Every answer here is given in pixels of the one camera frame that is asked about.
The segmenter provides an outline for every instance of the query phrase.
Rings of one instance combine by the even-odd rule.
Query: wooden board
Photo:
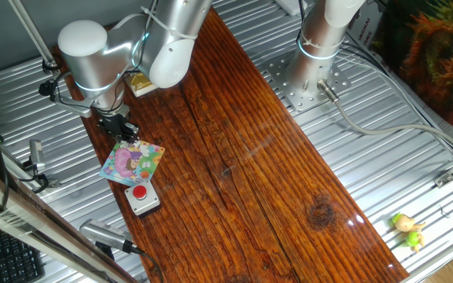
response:
[[[71,77],[67,83],[79,99]],[[136,244],[160,263],[165,281],[407,276],[213,9],[185,79],[124,102],[140,138],[166,149],[152,178],[161,209],[139,219],[126,186],[110,185]],[[95,117],[83,122],[104,163],[115,142]]]

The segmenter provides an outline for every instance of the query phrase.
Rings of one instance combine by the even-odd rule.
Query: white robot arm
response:
[[[66,25],[58,37],[59,49],[85,99],[59,97],[56,104],[84,117],[91,116],[92,106],[101,116],[101,127],[119,140],[134,140],[138,128],[128,123],[124,88],[116,86],[135,68],[157,87],[179,83],[211,4],[212,0],[159,1],[151,11],[143,8],[148,16],[132,14],[110,31],[92,20]]]
[[[365,0],[316,0],[302,23],[301,37],[286,73],[287,82],[303,93],[317,92],[317,82],[330,76],[331,65],[348,23]],[[61,107],[91,115],[90,106],[101,115],[99,125],[119,140],[132,141],[138,128],[129,124],[123,104],[123,87],[116,87],[129,68],[137,68],[155,86],[177,84],[190,65],[194,39],[212,0],[155,1],[148,15],[133,14],[111,31],[91,20],[68,24],[59,34],[58,45],[83,93],[83,101],[61,99]]]

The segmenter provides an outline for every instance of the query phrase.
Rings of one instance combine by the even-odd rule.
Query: keyboard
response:
[[[43,275],[39,251],[0,230],[0,283],[30,283]]]

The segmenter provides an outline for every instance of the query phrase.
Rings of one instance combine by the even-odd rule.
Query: yellow toy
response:
[[[412,251],[418,253],[418,246],[421,245],[424,248],[424,235],[419,232],[410,232],[407,236],[407,244],[412,247]]]
[[[425,226],[425,222],[422,224],[415,224],[415,219],[406,216],[405,214],[398,213],[392,217],[391,221],[394,223],[396,228],[401,232],[420,232]]]

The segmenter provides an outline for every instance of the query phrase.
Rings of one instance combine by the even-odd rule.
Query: red button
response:
[[[132,194],[138,200],[144,200],[146,197],[146,188],[144,186],[136,186],[132,191]]]

